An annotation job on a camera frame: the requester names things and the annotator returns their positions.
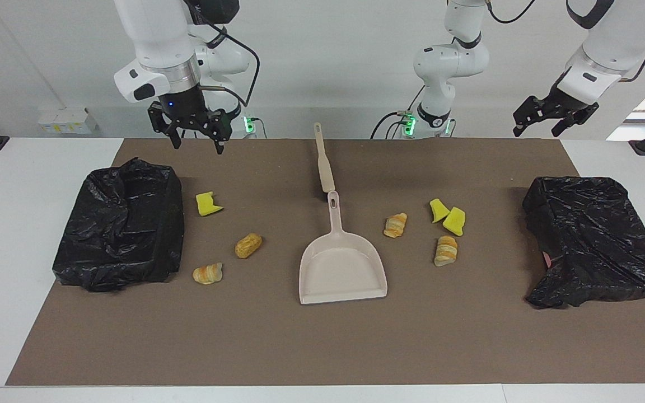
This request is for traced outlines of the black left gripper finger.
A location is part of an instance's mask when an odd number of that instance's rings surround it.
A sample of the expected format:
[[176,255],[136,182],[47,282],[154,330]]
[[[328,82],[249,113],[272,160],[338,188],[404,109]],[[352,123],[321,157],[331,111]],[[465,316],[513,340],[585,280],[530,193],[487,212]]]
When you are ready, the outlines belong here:
[[543,102],[537,97],[528,97],[513,112],[515,127],[513,135],[519,138],[523,132],[535,123],[539,123],[543,118]]
[[565,117],[558,120],[558,122],[552,127],[551,133],[554,138],[559,137],[566,129],[578,124],[579,118],[581,117],[582,112],[577,111],[575,113],[569,112]]

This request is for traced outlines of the notched yellow sponge piece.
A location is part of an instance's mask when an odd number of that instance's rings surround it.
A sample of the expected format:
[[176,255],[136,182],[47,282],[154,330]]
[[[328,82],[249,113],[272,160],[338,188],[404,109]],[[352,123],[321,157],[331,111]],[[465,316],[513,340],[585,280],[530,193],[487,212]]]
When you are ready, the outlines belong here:
[[197,204],[197,210],[201,217],[206,217],[211,214],[215,214],[223,209],[223,207],[218,206],[214,199],[213,191],[208,191],[205,193],[200,193],[195,195],[195,203]]

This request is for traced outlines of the brown bread roll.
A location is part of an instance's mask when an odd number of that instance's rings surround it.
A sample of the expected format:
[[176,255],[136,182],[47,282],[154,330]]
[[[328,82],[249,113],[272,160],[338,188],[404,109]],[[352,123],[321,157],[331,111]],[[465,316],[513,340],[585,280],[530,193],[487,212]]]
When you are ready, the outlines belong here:
[[246,259],[258,250],[263,238],[258,233],[249,233],[235,244],[235,255],[239,259]]

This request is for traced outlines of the beige hand brush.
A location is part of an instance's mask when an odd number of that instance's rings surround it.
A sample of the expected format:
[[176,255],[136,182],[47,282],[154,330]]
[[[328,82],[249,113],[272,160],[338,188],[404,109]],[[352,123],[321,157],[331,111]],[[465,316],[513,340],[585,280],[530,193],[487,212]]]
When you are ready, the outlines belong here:
[[313,125],[313,131],[317,148],[317,168],[320,177],[320,184],[322,191],[325,193],[325,200],[328,201],[330,193],[335,191],[335,182],[330,161],[325,150],[321,123],[316,122]]

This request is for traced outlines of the yellow green sponge piece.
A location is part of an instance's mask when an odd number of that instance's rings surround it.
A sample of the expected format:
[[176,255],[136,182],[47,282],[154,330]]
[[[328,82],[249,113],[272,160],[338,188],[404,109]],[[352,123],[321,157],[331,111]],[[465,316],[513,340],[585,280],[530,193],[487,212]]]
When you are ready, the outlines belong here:
[[461,237],[464,234],[466,214],[462,209],[453,207],[450,213],[443,220],[443,227],[455,236]]
[[432,212],[432,223],[438,223],[444,220],[451,212],[440,199],[433,199],[429,203]]

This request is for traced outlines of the striped croissant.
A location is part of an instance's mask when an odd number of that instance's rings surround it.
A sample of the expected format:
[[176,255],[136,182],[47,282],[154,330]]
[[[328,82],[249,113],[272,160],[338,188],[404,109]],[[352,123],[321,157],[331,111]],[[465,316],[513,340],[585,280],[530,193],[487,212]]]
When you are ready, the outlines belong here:
[[223,278],[223,264],[215,263],[203,267],[195,268],[192,272],[192,278],[200,285],[212,285],[220,282]]
[[436,267],[455,263],[457,260],[458,244],[456,239],[451,236],[442,236],[438,238],[433,264]]
[[392,239],[401,237],[404,234],[407,219],[408,215],[404,212],[387,217],[383,234]]

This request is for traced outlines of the beige plastic dustpan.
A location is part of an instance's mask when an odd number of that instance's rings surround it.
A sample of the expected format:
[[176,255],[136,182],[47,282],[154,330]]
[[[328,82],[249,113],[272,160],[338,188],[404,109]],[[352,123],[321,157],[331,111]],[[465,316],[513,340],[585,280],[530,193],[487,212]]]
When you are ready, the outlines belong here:
[[386,273],[369,240],[346,232],[337,191],[328,193],[330,232],[312,240],[302,253],[298,278],[301,304],[385,298]]

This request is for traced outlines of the black bag lined bin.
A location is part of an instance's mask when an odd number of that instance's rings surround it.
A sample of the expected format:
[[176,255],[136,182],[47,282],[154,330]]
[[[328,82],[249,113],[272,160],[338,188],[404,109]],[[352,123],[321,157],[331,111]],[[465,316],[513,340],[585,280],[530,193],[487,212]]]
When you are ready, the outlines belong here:
[[549,258],[526,296],[531,306],[645,299],[645,226],[622,184],[609,177],[537,177],[522,208]]
[[62,285],[88,292],[164,282],[179,272],[184,233],[174,168],[133,158],[86,176],[52,273]]

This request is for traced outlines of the brown table mat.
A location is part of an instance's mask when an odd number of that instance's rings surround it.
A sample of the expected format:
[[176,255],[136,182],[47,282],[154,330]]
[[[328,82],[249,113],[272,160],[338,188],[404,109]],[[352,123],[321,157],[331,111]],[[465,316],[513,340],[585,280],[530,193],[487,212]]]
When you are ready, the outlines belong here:
[[[577,171],[557,140],[329,140],[343,226],[383,260],[386,298],[303,306],[305,247],[329,232],[313,140],[125,140],[131,158],[181,179],[185,238],[167,283],[89,293],[54,283],[7,378],[9,386],[645,383],[645,300],[537,310],[543,277],[522,200],[538,176]],[[195,195],[223,209],[201,217]],[[432,223],[440,199],[464,234]],[[404,234],[383,234],[406,213]],[[249,233],[261,247],[239,259]],[[433,264],[438,238],[456,262]],[[223,264],[200,285],[195,268]]]

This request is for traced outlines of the white wall socket box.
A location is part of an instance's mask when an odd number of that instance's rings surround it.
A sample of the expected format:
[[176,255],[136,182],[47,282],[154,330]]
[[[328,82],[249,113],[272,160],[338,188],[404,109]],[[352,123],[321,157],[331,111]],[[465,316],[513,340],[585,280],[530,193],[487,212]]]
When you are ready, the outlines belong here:
[[39,115],[38,126],[44,133],[84,135],[93,134],[99,127],[85,107],[43,111]]

